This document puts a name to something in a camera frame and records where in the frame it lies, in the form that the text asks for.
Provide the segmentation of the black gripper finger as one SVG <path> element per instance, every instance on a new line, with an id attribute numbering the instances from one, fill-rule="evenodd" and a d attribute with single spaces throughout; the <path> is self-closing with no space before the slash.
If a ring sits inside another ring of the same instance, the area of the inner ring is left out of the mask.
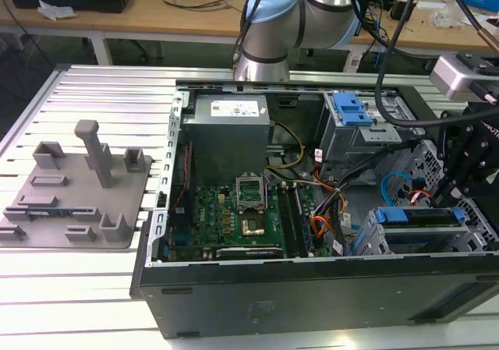
<path id="1" fill-rule="evenodd" d="M 444 176 L 432 190 L 432 207 L 453 207 L 466 194 L 466 187 L 458 180 L 463 129 L 461 124 L 438 127 L 437 158 L 442 161 Z"/>

